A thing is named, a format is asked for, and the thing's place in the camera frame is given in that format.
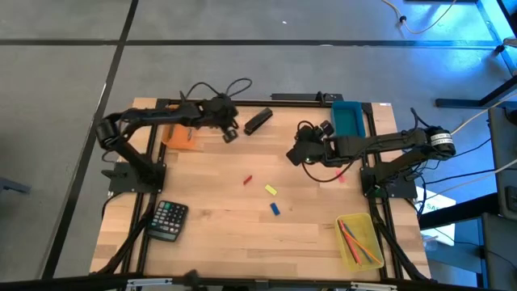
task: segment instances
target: calculator keypad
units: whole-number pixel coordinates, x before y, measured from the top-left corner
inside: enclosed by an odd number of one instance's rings
[[[183,227],[187,211],[186,205],[160,201],[149,227],[152,231],[148,234],[157,239],[175,241]]]

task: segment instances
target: yellow basket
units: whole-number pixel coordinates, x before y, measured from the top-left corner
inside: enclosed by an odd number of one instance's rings
[[[363,247],[372,253],[382,264],[379,264],[373,258],[372,262],[370,263],[364,252],[361,251],[361,248],[355,242],[352,242],[355,251],[357,252],[357,255],[361,261],[361,265],[355,262],[354,256],[348,247],[347,241],[341,233],[341,227],[339,226],[338,222],[339,220],[343,221],[343,223],[347,225],[348,229],[351,231],[351,234],[353,234],[355,237],[355,240],[357,240]],[[385,265],[385,259],[380,252],[379,242],[377,241],[377,236],[375,235],[375,230],[373,229],[372,218],[368,213],[339,216],[336,218],[334,228],[336,230],[336,236],[338,238],[339,250],[341,251],[343,264],[350,271],[357,272],[372,270],[375,268],[382,268]]]

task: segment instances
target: gray floor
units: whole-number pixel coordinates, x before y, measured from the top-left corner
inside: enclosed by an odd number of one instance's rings
[[[129,3],[2,1],[0,38],[117,39]],[[395,3],[411,15],[414,29],[425,27],[446,8]],[[148,0],[140,3],[129,38],[490,40],[472,4],[455,6],[439,26],[419,36],[401,32],[396,22],[394,12],[380,0]],[[37,276],[113,53],[113,47],[0,46],[0,176],[33,187],[29,195],[0,194],[0,281]],[[126,47],[106,113],[124,110],[135,97],[177,98],[179,90],[197,81],[223,88],[245,76],[254,85],[239,96],[243,99],[267,99],[274,92],[339,92],[349,100],[392,103],[399,129],[412,126],[410,107],[428,123],[454,129],[476,111],[435,108],[434,99],[477,99],[511,77],[502,58],[490,50]],[[211,96],[206,93],[199,90],[195,97]],[[459,151],[490,136],[485,120],[480,117],[455,135]],[[100,162],[100,154],[96,146],[58,276],[88,272],[108,184],[100,170],[109,165]],[[434,180],[493,166],[486,145],[475,154],[442,163],[424,177]],[[430,190],[440,192],[461,181],[436,184]],[[494,180],[487,179],[447,196],[460,202],[494,189]],[[458,227],[456,237],[475,238],[475,228]]]

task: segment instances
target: blue block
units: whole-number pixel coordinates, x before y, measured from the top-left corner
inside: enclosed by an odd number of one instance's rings
[[[271,209],[273,210],[273,213],[275,215],[280,215],[280,211],[278,210],[278,207],[276,207],[275,203],[271,203],[270,206],[271,206]]]
[[[332,125],[338,136],[352,135],[366,137],[361,103],[351,101],[335,101],[330,109]]]

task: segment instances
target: black floor line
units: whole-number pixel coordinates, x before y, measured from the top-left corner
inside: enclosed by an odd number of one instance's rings
[[[91,154],[95,146],[95,124],[97,124],[104,115],[106,110],[107,101],[115,81],[116,72],[119,68],[120,59],[122,58],[122,52],[124,51],[124,42],[128,39],[129,30],[137,10],[138,0],[132,0],[131,6],[129,7],[128,16],[124,23],[124,28],[120,34],[120,44],[116,47],[113,60],[111,61],[110,69],[107,73],[106,82],[104,84],[103,93],[101,94],[99,104],[95,111],[92,125],[86,135],[86,140],[82,147],[78,163],[74,169],[73,178],[70,181],[68,191],[65,195],[64,203],[61,206],[60,214],[57,217],[56,224],[53,230],[53,236],[50,238],[51,241],[48,245],[47,252],[45,253],[46,259],[44,268],[42,271],[42,279],[53,278],[56,271],[57,264],[59,263],[59,257],[63,245],[65,243],[66,235],[74,215],[75,206],[77,205],[79,194],[81,192],[82,183],[86,175],[88,163],[90,162]]]
[[[96,40],[96,39],[0,39],[0,46],[340,46],[340,47],[390,47],[390,48],[440,48],[440,49],[489,49],[496,40]]]

